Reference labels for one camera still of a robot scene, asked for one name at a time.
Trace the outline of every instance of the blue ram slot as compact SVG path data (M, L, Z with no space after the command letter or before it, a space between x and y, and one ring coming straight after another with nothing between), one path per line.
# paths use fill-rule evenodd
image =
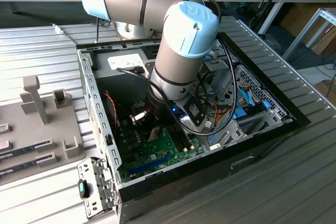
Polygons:
M129 173L129 174L139 173L139 172L142 172L142 171L144 171L144 170L148 170L148 169L150 169L150 168L152 168L152 167L161 165L161 164L165 163L165 162L167 161L167 159L170 158L171 156L172 156L172 155L169 154L169 155L167 155L167 156L165 156L165 157L163 157L163 158L160 158L160 159L157 160L157 161L153 161L153 162L150 162L150 163L148 163L148 164L141 165L141 166L139 166L139 167L137 167L137 168L128 170L128 173Z

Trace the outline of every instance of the floor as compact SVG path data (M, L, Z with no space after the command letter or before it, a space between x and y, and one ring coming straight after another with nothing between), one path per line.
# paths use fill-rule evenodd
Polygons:
M6 2L0 2L0 28L48 26L51 23L57 25L95 23L96 19L89 16L80 2L18 2L16 3L19 14L12 14L10 6ZM256 5L251 10L243 12L239 3L225 3L223 5L224 16L234 16L249 24L255 15ZM266 38L275 39L279 46L274 49L282 55L294 40L294 36L281 26L270 26ZM292 54L292 58L300 56L292 65L296 69L305 69L321 65L321 57L301 44ZM335 60L336 54L328 60Z

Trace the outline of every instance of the red wire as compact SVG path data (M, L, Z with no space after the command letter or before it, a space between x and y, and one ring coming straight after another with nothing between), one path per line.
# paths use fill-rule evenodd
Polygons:
M106 94L106 93L104 93L104 95L106 95L109 99L110 99L110 101L112 102L112 104L113 104L113 110L114 110L114 125L115 125L115 132L117 132L117 127L118 127L118 124L117 124L117 110L116 110L116 105L114 104L114 101L112 100L112 98L108 95L108 94Z
M217 121L218 123L221 121L221 119L223 118L223 116L230 110L231 108L228 108L226 111L224 111L224 113L222 114L222 116L219 118L219 120Z

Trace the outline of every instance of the gray 3d-printed holder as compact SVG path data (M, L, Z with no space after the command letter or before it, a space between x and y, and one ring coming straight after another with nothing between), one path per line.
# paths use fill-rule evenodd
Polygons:
M55 157L45 158L41 164L37 162L37 165L30 168L0 176L0 185L85 157L70 94L64 90L55 90L52 96L40 98L36 94L38 87L38 79L32 77L25 82L25 90L29 92L21 94L23 103L0 106L0 154L15 152L31 145L36 146L40 142L41 145L22 155L16 154L12 158L2 159L0 170L37 160L39 156L50 153L54 153ZM25 114L22 104L31 102L36 104L36 101L39 103L38 100L40 104L35 106L35 111ZM49 123L41 124L45 116Z
M0 124L0 134L5 134L11 131L8 123Z
M63 151L64 151L64 155L66 158L72 158L72 157L76 157L77 155L80 154L81 152L81 147L78 144L78 141L76 139L76 137L74 137L75 140L75 144L67 144L65 142L65 140L62 140L62 144L63 144Z
M37 109L38 114L41 117L42 124L47 124L50 122L49 117L47 115L46 109L43 106L41 97L37 90L40 88L40 82L37 76L26 76L23 77L23 88L25 91L29 92L31 98L33 99L33 103Z

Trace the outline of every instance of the motherboard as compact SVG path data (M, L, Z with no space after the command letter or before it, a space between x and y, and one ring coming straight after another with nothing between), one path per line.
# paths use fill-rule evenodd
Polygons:
M119 173L124 183L204 153L201 142L176 124L162 128L155 140L150 140L150 134L132 125L119 129Z

